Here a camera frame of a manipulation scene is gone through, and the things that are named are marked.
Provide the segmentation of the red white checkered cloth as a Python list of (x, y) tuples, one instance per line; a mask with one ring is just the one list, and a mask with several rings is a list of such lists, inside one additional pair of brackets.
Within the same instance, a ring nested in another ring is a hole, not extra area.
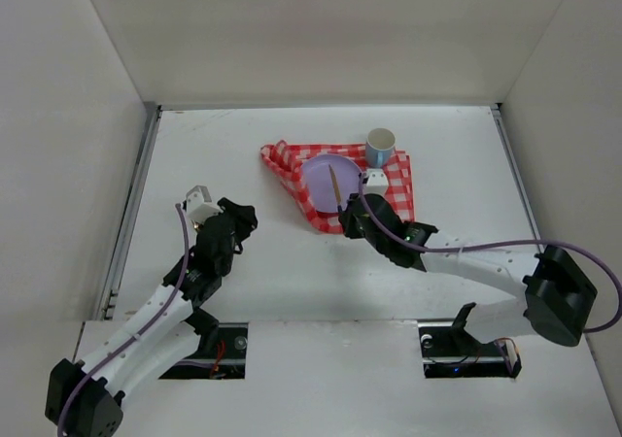
[[(363, 144), (289, 144), (283, 140), (261, 147), (259, 156), (267, 168), (278, 178), (283, 188), (294, 200), (310, 225), (327, 234), (343, 232), (336, 210), (322, 210), (317, 199), (312, 197), (310, 178), (306, 178), (303, 167), (322, 154), (335, 154), (352, 161), (362, 171), (367, 168), (365, 145)], [(385, 198), (403, 219), (415, 218), (410, 156), (406, 151), (397, 151), (383, 166), (388, 179)]]

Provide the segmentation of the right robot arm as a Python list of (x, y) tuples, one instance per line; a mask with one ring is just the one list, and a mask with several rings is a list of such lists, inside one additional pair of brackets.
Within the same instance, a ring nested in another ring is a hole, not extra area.
[(564, 347), (578, 345), (597, 290), (567, 251), (548, 245), (535, 253), (470, 252), (462, 239), (433, 225), (401, 219), (378, 194), (351, 195), (338, 219), (346, 237), (366, 239), (399, 267), (455, 276), (508, 294), (499, 303), (466, 303), (453, 330), (481, 344), (537, 334)]

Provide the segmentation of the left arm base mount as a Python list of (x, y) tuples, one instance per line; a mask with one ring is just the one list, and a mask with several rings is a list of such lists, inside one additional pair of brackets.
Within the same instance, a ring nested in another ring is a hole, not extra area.
[(200, 335), (197, 350), (160, 376), (161, 380), (243, 380), (246, 373), (248, 323), (220, 323), (205, 311), (188, 320)]

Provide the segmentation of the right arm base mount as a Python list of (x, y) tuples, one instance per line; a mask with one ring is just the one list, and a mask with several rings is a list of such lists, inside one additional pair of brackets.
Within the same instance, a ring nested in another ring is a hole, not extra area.
[(518, 378), (522, 359), (513, 339), (481, 343), (465, 331), (467, 315), (474, 307), (474, 303), (466, 304), (452, 321), (418, 323), (426, 379)]

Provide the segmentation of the gold knife green handle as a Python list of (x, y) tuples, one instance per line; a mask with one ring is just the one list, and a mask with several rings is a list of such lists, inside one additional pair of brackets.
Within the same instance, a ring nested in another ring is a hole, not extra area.
[(336, 211), (338, 214), (340, 214), (343, 211), (342, 211), (342, 206), (341, 206), (342, 199), (341, 199), (341, 193), (340, 193), (338, 181), (336, 179), (336, 175), (331, 165), (328, 166), (328, 170), (329, 170), (331, 185), (332, 185), (335, 204), (336, 204)]

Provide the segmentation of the blue white mug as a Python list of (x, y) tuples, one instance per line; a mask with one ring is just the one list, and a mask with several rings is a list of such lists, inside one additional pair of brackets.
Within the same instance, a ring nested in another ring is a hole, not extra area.
[(365, 160), (373, 169), (384, 167), (392, 157), (396, 147), (396, 137), (387, 128), (372, 129), (366, 137)]

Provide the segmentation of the purple plastic plate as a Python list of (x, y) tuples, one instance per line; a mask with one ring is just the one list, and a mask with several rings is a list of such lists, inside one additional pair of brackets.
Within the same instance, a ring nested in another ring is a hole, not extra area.
[(348, 197), (358, 191), (361, 168), (350, 158), (325, 153), (306, 160), (301, 167), (313, 208), (324, 214), (336, 214), (338, 209), (330, 170), (332, 169), (339, 187), (341, 207), (346, 206)]

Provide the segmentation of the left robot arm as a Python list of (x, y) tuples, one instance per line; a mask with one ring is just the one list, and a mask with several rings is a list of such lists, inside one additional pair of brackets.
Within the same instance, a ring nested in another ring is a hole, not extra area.
[(187, 195), (175, 210), (184, 233), (181, 259), (106, 342), (51, 370), (45, 416), (57, 435), (114, 435), (137, 389), (216, 339), (219, 323), (202, 306), (257, 229), (256, 210), (203, 195)]

